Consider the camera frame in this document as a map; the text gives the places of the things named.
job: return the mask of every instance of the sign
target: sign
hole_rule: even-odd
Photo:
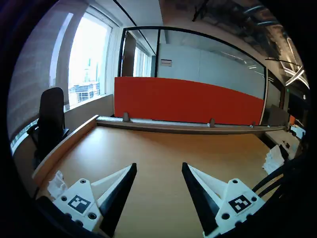
[[[161,66],[172,66],[172,61],[170,59],[161,59]]]

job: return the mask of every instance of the metal bracket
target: metal bracket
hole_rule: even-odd
[[[209,127],[215,127],[215,119],[210,119],[209,121]]]
[[[255,127],[255,121],[252,122],[252,125],[250,125],[251,128]]]
[[[123,122],[130,122],[129,113],[124,112],[122,120]]]

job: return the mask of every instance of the window sill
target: window sill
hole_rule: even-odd
[[[68,111],[70,111],[70,110],[72,110],[72,109],[74,109],[74,108],[80,107],[80,106],[82,106],[82,105],[84,105],[84,104],[86,104],[86,103],[92,102],[92,101],[94,101],[94,100],[98,100],[98,99],[100,99],[100,98],[103,98],[103,97],[106,97],[106,96],[109,96],[109,95],[111,95],[111,94],[99,95],[99,96],[97,96],[97,97],[93,97],[93,98],[91,98],[91,99],[88,99],[88,100],[85,100],[85,101],[83,101],[83,102],[77,103],[77,104],[75,104],[75,105],[69,106],[69,109],[66,110],[65,112],[68,112]]]

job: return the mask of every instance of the window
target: window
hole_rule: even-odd
[[[133,77],[151,76],[151,57],[136,47],[134,54]]]
[[[31,126],[35,125],[35,124],[37,123],[37,121],[38,121],[38,119],[32,121],[30,124],[28,124],[26,127],[24,127],[24,128],[14,137],[14,139],[11,141],[11,144],[10,144],[11,150],[13,150],[13,148],[14,148],[15,144],[18,142],[18,140],[27,132],[27,130],[28,130]]]
[[[71,107],[106,93],[108,49],[114,27],[100,14],[95,16],[86,12],[82,17],[69,59],[68,92]]]

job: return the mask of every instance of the tissue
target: tissue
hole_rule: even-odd
[[[57,171],[55,177],[48,182],[47,190],[51,196],[57,199],[63,192],[68,189],[67,185],[63,180],[63,174],[61,171]]]

